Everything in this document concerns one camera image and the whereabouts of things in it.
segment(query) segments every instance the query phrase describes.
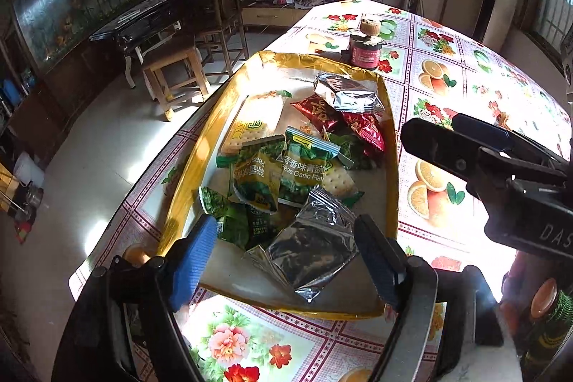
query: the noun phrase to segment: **window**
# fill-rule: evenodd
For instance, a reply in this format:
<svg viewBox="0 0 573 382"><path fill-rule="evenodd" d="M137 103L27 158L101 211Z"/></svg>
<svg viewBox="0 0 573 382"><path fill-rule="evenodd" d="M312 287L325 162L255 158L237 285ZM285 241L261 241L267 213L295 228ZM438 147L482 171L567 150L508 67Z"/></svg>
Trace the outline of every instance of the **window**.
<svg viewBox="0 0 573 382"><path fill-rule="evenodd" d="M573 24L573 0L541 0L534 31L559 57L561 40Z"/></svg>

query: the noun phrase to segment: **black table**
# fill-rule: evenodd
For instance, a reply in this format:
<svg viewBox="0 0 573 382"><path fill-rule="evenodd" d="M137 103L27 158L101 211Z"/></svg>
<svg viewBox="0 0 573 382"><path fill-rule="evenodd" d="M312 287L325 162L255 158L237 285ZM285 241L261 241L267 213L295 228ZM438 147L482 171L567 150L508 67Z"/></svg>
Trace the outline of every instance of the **black table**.
<svg viewBox="0 0 573 382"><path fill-rule="evenodd" d="M143 62L145 53L168 41L163 38L146 51L141 44L152 36L174 25L181 28L180 21L192 15L194 9L205 5L208 0L144 0L127 12L116 17L90 36L90 41L113 40L125 57L125 79L134 88L131 78L131 59L135 55Z"/></svg>

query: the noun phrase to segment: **tv stand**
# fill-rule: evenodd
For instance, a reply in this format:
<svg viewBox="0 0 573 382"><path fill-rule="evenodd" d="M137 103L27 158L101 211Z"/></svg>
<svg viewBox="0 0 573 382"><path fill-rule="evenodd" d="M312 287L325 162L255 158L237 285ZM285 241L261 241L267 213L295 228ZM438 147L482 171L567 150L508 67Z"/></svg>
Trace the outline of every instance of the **tv stand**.
<svg viewBox="0 0 573 382"><path fill-rule="evenodd" d="M268 2L256 2L243 7L245 25L284 26L290 28L303 18L309 9L295 9L293 4L275 5Z"/></svg>

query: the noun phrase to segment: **red label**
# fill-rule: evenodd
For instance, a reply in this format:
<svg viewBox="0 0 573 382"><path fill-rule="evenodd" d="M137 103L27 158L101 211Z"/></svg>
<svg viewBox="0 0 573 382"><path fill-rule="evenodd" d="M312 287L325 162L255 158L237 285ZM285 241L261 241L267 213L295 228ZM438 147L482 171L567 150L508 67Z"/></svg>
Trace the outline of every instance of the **red label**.
<svg viewBox="0 0 573 382"><path fill-rule="evenodd" d="M368 51L358 46L352 49L352 65L360 68L376 68L380 58L380 51Z"/></svg>

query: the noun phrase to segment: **wooden chair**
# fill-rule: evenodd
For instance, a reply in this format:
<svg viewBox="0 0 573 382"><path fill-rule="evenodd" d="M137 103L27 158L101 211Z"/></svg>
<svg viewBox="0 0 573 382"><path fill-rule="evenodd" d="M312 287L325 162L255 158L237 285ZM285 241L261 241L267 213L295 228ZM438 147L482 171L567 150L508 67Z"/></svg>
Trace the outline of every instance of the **wooden chair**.
<svg viewBox="0 0 573 382"><path fill-rule="evenodd" d="M249 58L249 48L245 38L245 27L242 19L240 0L213 0L212 5L204 11L204 15L193 20L193 30L200 42L197 46L207 49L207 57L203 61L213 62L213 54L222 53L225 59L225 69L222 72L208 75L233 75L233 66L241 54L245 60ZM228 49L227 42L235 33L241 38L240 49ZM229 52L237 52L231 61Z"/></svg>
<svg viewBox="0 0 573 382"><path fill-rule="evenodd" d="M188 79L170 86L163 76L162 67L179 61L184 62ZM197 91L203 100L211 93L193 35L178 32L169 42L148 52L141 67L168 121L173 118L172 106L188 101L197 95Z"/></svg>

